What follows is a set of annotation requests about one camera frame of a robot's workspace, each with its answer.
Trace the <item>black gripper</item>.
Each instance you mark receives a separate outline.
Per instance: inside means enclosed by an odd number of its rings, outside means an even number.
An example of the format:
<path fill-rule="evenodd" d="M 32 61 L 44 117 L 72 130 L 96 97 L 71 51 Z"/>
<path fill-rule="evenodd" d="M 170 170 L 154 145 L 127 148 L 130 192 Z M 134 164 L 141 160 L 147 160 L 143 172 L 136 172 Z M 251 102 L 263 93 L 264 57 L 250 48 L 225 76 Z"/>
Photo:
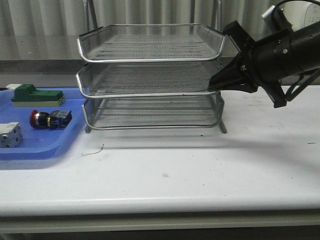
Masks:
<path fill-rule="evenodd" d="M 208 91 L 242 91 L 255 93 L 258 87 L 265 90 L 274 108 L 287 105 L 280 79 L 287 76 L 281 62 L 283 47 L 289 45 L 287 28 L 258 41 L 241 27 L 237 21 L 227 24 L 223 33 L 230 37 L 238 49 L 236 57 L 221 71 L 210 78 Z"/>

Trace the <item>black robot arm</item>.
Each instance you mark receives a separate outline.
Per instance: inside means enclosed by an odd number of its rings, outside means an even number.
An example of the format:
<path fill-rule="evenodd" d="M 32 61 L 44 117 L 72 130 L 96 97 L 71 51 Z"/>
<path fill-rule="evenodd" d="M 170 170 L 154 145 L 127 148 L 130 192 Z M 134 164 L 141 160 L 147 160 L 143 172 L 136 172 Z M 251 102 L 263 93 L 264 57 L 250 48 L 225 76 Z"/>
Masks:
<path fill-rule="evenodd" d="M 320 76 L 320 24 L 284 28 L 255 41 L 237 21 L 225 26 L 238 54 L 213 75 L 209 91 L 264 89 L 274 108 L 287 105 Z"/>

